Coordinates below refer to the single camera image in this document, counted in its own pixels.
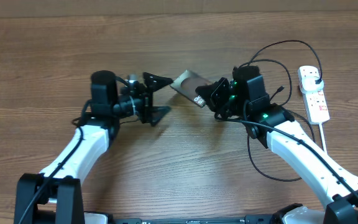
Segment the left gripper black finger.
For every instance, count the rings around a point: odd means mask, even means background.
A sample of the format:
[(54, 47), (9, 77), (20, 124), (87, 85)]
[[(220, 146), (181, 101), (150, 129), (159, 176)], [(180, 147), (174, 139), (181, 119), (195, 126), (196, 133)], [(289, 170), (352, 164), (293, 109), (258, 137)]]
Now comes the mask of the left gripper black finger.
[(173, 80), (167, 77), (160, 77), (151, 73), (143, 73), (144, 84), (146, 85), (148, 91), (155, 92), (164, 88), (167, 85), (171, 85)]
[(169, 106), (153, 106), (150, 113), (149, 123), (156, 126), (160, 120), (171, 111)]

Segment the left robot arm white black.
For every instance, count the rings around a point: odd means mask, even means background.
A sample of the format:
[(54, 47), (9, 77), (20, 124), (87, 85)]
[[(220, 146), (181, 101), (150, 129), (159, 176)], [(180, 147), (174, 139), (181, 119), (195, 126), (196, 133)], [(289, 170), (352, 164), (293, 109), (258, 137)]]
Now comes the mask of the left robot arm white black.
[(154, 92), (173, 80), (151, 73), (122, 79), (108, 70), (91, 75), (91, 99), (72, 120), (75, 133), (61, 154), (38, 174), (23, 174), (17, 183), (14, 223), (114, 223), (107, 213), (84, 210), (81, 186), (111, 147), (124, 119), (136, 116), (155, 126), (169, 111), (154, 106)]

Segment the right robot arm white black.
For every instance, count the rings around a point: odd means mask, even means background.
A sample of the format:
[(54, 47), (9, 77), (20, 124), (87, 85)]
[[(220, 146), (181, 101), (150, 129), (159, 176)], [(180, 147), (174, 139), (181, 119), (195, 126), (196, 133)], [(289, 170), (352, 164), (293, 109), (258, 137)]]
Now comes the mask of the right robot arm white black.
[(195, 91), (217, 120), (242, 123), (250, 138), (289, 164), (324, 208), (294, 203), (274, 213), (271, 223), (358, 223), (358, 176), (328, 156), (290, 112), (271, 103), (257, 66), (234, 68), (232, 80), (222, 77)]

